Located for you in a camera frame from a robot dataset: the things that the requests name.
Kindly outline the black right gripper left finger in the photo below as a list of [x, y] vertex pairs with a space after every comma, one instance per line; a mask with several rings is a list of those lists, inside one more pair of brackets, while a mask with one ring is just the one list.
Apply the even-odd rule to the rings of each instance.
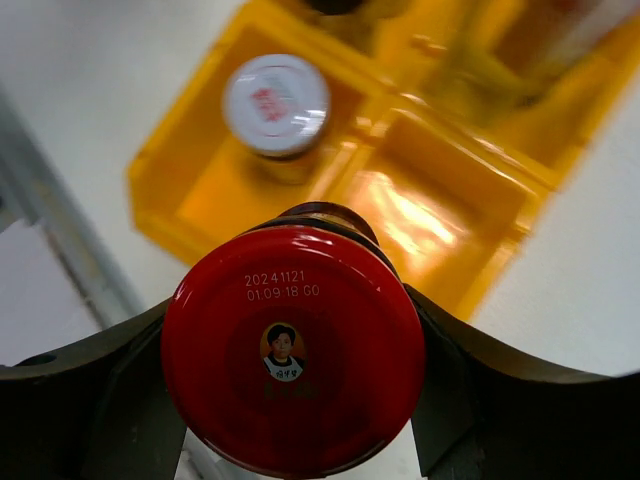
[[161, 365], [167, 306], [2, 367], [2, 478], [174, 477], [186, 425]]

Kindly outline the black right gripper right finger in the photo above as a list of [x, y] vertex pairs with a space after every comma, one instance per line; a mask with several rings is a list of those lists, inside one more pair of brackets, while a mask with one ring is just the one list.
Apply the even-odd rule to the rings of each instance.
[[428, 479], [636, 479], [639, 375], [529, 355], [406, 289], [427, 350], [411, 419]]

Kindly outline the red lid sauce jar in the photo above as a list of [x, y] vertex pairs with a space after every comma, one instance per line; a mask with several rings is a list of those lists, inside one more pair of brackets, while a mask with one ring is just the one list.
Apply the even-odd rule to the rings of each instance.
[[187, 427], [250, 471], [323, 478], [384, 449], [410, 420], [426, 346], [367, 222], [292, 207], [216, 247], [164, 318], [161, 360]]

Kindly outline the brown jar white lid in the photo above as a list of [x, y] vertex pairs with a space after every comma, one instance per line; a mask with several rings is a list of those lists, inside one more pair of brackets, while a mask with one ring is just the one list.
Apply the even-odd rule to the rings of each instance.
[[325, 76], [291, 54], [266, 54], [239, 66], [224, 89], [223, 115], [256, 168], [284, 184], [306, 182], [313, 149], [328, 128], [331, 92]]

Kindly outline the glass oil bottle gold stopper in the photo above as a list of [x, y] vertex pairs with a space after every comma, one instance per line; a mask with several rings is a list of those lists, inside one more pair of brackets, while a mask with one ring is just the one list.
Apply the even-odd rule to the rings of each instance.
[[465, 1], [424, 90], [440, 109], [486, 127], [543, 98], [575, 63], [562, 52], [595, 1]]

